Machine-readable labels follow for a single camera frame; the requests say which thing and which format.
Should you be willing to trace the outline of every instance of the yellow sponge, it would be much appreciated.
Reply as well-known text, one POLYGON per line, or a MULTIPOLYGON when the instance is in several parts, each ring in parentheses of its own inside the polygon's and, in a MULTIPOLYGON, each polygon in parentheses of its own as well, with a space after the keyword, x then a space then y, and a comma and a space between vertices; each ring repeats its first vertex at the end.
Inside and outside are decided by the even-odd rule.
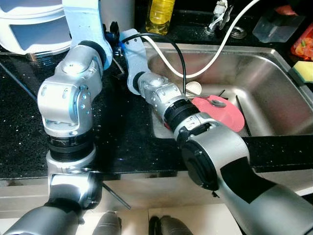
POLYGON ((293 69, 299 74, 304 82, 313 82, 313 62, 298 61, 293 69))

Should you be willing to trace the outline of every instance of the kitchen counter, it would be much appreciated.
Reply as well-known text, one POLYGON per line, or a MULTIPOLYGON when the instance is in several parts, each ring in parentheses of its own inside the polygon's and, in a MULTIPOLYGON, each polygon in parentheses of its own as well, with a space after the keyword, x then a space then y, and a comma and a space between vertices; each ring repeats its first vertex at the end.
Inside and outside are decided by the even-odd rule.
MULTIPOLYGON (((169 37, 180 43, 218 44, 218 38, 200 34, 202 26, 175 23, 169 37)), ((229 45, 260 46, 252 34, 243 41, 230 39, 229 45)), ((283 51, 282 44, 265 45, 283 51)), ((1 64, 34 94, 65 53, 41 63, 2 56, 1 64)), ((122 66, 125 61, 117 58, 122 66)), ((96 168, 109 175, 186 170, 173 139, 153 135, 149 105, 126 87, 114 63, 105 71, 103 90, 94 100, 94 133, 98 148, 96 168)), ((46 134, 37 104, 0 67, 0 179, 47 176, 46 134)), ((257 172, 308 169, 313 167, 313 136, 244 138, 250 150, 251 166, 257 172)))

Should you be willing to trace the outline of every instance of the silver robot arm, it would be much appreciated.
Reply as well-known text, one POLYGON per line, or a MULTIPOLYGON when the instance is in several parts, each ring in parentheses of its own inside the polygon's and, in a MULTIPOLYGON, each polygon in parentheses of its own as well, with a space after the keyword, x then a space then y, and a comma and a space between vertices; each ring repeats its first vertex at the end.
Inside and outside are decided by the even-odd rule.
POLYGON ((63 5, 71 49, 38 92, 48 134, 49 200, 26 213, 5 235, 74 235, 83 212, 101 200, 102 179, 86 167, 96 156, 91 104, 102 90, 112 49, 104 39, 98 0, 63 0, 63 5))
MULTIPOLYGON (((126 31, 120 40, 136 32, 126 31)), ((141 51, 140 38, 125 44, 128 67, 141 51)), ((141 95, 170 126, 191 179, 220 197, 248 235, 312 233, 313 206, 288 188, 257 176, 249 166, 249 151, 241 137, 201 113, 167 78, 137 63, 128 86, 141 95)))

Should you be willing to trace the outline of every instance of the white cable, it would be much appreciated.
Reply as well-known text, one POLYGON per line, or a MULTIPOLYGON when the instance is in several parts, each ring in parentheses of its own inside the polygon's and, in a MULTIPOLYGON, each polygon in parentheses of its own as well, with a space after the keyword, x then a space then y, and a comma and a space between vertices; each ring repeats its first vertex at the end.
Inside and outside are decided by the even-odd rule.
MULTIPOLYGON (((226 41, 231 33, 231 31, 233 30, 234 26, 236 25, 236 23, 238 22, 238 20, 241 18, 241 16, 243 16, 243 14, 249 10, 254 4, 256 4, 258 1, 260 0, 253 0, 251 1, 239 14, 238 16, 234 19, 233 23, 230 25, 229 30, 227 31, 219 49, 217 50, 216 54, 213 56, 213 58, 210 60, 210 62, 204 66, 200 71, 187 75, 186 78, 193 78, 196 76, 199 76, 200 74, 202 74, 203 72, 205 72, 217 59, 217 57, 220 55, 221 51, 223 50, 226 41)), ((179 77, 183 77, 183 75, 176 71, 176 69, 173 68, 173 66, 170 64, 170 62, 166 59, 166 57, 164 56, 164 54, 162 53, 162 51, 160 50, 160 48, 158 48, 158 46, 156 45, 156 43, 148 36, 143 36, 144 39, 146 39, 151 45, 152 47, 157 51, 157 53, 159 54, 159 56, 161 57, 161 59, 164 61, 164 63, 166 64, 166 66, 177 76, 179 77)))

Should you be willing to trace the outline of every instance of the red container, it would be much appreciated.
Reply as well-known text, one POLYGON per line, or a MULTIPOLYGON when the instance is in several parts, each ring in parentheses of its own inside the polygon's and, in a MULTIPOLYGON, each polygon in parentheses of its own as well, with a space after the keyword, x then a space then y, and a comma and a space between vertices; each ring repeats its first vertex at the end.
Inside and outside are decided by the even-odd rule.
POLYGON ((313 61, 313 23, 291 47, 292 54, 313 61))

